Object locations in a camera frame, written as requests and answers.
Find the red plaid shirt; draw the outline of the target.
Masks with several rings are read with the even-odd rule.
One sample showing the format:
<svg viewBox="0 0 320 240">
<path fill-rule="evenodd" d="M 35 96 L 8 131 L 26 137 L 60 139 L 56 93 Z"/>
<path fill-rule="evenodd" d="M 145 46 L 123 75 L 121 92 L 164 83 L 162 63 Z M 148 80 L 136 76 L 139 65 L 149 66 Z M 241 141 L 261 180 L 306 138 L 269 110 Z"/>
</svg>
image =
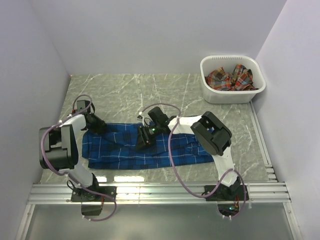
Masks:
<svg viewBox="0 0 320 240">
<path fill-rule="evenodd" d="M 242 64 L 237 64 L 232 72 L 226 72 L 223 67 L 212 71 L 205 78 L 209 87 L 217 91 L 255 91 L 252 70 Z"/>
</svg>

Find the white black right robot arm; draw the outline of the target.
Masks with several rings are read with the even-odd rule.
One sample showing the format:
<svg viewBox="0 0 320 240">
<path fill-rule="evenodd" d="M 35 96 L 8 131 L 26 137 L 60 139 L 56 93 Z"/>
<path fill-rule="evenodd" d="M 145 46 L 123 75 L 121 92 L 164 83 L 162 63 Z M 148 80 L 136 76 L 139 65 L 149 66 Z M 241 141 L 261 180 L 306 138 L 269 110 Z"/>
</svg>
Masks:
<svg viewBox="0 0 320 240">
<path fill-rule="evenodd" d="M 243 178 L 235 170 L 231 154 L 231 131 L 210 111 L 202 115 L 181 117 L 178 115 L 168 117 L 158 107 L 158 104 L 148 112 L 153 122 L 151 125 L 142 125 L 137 128 L 136 149 L 142 150 L 153 146 L 156 142 L 156 136 L 160 134 L 169 134 L 168 137 L 168 156 L 173 171 L 176 174 L 181 185 L 193 196 L 180 178 L 172 155 L 172 135 L 191 134 L 196 137 L 202 148 L 213 158 L 219 181 L 214 189 L 206 197 L 219 191 L 226 200 L 233 199 L 238 194 L 238 189 L 244 187 Z"/>
</svg>

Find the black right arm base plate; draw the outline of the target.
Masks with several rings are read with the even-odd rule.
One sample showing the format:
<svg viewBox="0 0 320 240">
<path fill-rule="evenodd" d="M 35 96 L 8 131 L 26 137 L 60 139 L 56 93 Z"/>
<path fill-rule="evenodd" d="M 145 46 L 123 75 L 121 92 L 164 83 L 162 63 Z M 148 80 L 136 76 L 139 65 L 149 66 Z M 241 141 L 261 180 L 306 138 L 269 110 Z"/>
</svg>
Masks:
<svg viewBox="0 0 320 240">
<path fill-rule="evenodd" d="M 231 190 L 230 187 L 226 187 L 225 185 L 221 184 L 219 185 L 219 187 L 217 188 L 217 190 L 210 196 L 206 197 L 206 201 L 207 202 L 212 202 L 212 201 L 216 201 L 216 202 L 221 202 L 221 201 L 235 201 L 235 200 L 239 200 L 239 201 L 243 201 L 249 200 L 249 194 L 247 192 L 247 186 L 245 185 L 245 190 L 246 192 L 244 192 L 243 186 L 240 185 L 238 186 L 238 188 L 236 188 L 235 190 Z"/>
</svg>

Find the blue plaid long sleeve shirt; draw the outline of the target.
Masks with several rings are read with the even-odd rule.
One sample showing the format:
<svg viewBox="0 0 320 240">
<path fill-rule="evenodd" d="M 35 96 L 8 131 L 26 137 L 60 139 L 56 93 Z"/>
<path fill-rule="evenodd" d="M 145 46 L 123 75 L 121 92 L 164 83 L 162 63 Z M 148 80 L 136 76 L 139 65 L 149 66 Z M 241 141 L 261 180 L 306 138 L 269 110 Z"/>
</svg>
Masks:
<svg viewBox="0 0 320 240">
<path fill-rule="evenodd" d="M 109 123 L 106 132 L 98 135 L 87 130 L 82 137 L 82 157 L 96 170 L 145 170 L 171 166 L 212 163 L 193 134 L 160 134 L 155 144 L 137 150 L 138 123 Z"/>
</svg>

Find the white plastic laundry basket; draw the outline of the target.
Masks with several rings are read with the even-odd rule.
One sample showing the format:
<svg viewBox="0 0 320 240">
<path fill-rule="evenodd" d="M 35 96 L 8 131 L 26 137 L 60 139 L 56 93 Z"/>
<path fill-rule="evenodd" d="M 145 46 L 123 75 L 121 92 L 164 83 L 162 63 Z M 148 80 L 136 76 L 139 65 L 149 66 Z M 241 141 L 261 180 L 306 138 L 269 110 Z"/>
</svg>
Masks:
<svg viewBox="0 0 320 240">
<path fill-rule="evenodd" d="M 253 86 L 257 90 L 246 91 L 220 91 L 211 88 L 205 80 L 212 71 L 222 67 L 230 73 L 236 64 L 241 64 L 250 69 L 253 74 Z M 244 55 L 210 55 L 203 58 L 200 62 L 200 81 L 202 96 L 210 104 L 246 104 L 249 103 L 255 95 L 261 93 L 266 88 L 266 81 L 261 72 L 258 63 Z"/>
</svg>

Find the aluminium mounting rail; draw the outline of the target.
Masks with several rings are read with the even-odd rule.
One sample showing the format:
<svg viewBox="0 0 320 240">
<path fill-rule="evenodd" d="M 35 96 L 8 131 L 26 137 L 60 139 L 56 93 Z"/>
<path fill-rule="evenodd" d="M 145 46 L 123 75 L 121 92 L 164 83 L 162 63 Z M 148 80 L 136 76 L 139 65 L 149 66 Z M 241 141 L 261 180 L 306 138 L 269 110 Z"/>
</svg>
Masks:
<svg viewBox="0 0 320 240">
<path fill-rule="evenodd" d="M 208 204 L 204 198 L 189 194 L 179 183 L 116 182 L 116 203 L 119 205 Z M 254 182 L 247 184 L 250 204 L 290 203 L 285 183 Z M 73 204 L 72 190 L 65 184 L 34 184 L 27 203 L 29 205 Z"/>
</svg>

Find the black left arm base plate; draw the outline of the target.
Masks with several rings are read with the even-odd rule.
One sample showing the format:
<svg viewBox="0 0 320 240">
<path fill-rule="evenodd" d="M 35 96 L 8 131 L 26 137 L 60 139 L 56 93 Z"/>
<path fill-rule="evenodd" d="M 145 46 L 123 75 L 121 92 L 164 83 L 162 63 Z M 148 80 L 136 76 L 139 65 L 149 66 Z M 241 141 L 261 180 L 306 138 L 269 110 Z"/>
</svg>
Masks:
<svg viewBox="0 0 320 240">
<path fill-rule="evenodd" d="M 99 186 L 97 192 L 103 195 L 116 199 L 117 187 L 116 186 Z M 74 188 L 71 194 L 71 202 L 83 203 L 83 202 L 101 202 L 104 199 L 105 202 L 112 202 L 111 199 L 101 196 L 99 194 L 93 194 L 85 191 L 82 188 Z"/>
</svg>

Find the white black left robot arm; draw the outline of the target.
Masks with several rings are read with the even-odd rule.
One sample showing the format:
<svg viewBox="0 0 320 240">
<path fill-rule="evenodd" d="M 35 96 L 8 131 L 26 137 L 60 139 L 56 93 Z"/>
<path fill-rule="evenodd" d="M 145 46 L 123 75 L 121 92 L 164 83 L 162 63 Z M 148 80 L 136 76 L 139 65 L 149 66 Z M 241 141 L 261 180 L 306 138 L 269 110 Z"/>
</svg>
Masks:
<svg viewBox="0 0 320 240">
<path fill-rule="evenodd" d="M 69 116 L 55 126 L 41 128 L 39 163 L 43 169 L 66 177 L 74 188 L 83 189 L 83 195 L 89 201 L 96 201 L 101 195 L 98 180 L 79 161 L 76 135 L 85 130 L 102 135 L 106 132 L 106 123 L 93 113 L 84 113 Z"/>
</svg>

